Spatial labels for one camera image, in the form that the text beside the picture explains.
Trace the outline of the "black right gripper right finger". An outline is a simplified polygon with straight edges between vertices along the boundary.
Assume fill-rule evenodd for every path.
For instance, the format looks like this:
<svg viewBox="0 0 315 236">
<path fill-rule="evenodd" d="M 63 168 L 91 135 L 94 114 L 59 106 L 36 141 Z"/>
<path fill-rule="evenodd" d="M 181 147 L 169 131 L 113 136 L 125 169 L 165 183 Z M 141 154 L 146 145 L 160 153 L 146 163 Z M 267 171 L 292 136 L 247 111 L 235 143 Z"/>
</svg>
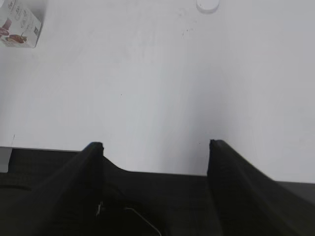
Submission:
<svg viewBox="0 0 315 236">
<path fill-rule="evenodd" d="M 211 140 L 207 181 L 225 236 L 313 236 L 315 205 Z"/>
</svg>

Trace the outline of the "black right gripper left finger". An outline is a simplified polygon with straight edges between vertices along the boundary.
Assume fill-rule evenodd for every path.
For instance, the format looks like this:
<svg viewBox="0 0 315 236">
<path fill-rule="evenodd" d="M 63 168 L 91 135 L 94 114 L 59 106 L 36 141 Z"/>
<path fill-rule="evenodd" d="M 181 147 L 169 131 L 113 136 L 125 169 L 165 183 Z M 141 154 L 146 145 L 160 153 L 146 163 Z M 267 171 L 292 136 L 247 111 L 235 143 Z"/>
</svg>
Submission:
<svg viewBox="0 0 315 236">
<path fill-rule="evenodd" d="M 95 235 L 102 161 L 97 142 L 80 152 L 14 149 L 0 175 L 1 235 Z"/>
</svg>

